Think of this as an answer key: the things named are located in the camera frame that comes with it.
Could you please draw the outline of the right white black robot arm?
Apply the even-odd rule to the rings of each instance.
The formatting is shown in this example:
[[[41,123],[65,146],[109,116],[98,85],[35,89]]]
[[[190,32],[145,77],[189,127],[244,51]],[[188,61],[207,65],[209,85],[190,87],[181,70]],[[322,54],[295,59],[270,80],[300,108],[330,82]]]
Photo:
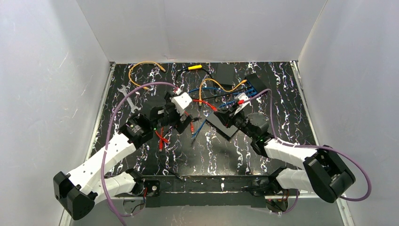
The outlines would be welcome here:
[[[278,140],[268,132],[269,124],[262,113],[244,115],[242,111],[227,109],[217,111],[215,116],[226,128],[234,126],[247,135],[258,155],[297,167],[273,173],[276,187],[307,190],[334,203],[356,181],[352,171],[328,146],[303,148]]]

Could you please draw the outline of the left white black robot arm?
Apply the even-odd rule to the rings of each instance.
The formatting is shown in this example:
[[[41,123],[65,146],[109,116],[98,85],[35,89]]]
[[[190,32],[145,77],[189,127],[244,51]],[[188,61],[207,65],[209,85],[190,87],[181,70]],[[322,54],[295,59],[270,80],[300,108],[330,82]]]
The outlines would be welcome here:
[[[68,173],[58,172],[53,178],[55,198],[72,219],[84,218],[96,204],[119,194],[156,195],[159,183],[146,182],[134,169],[111,178],[105,178],[105,174],[151,140],[158,128],[171,126],[182,133],[192,121],[190,115],[181,120],[191,103],[191,97],[184,93],[142,108],[87,161]]]

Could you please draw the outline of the black pad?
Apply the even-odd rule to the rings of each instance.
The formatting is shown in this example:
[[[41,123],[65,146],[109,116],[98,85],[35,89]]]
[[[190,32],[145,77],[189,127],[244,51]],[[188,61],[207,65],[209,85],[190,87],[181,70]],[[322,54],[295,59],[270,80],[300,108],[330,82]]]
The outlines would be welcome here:
[[[238,128],[235,126],[230,126],[228,128],[225,125],[223,125],[222,122],[215,116],[214,113],[211,113],[206,118],[206,123],[215,128],[218,134],[220,134],[228,141],[230,141],[238,131]]]

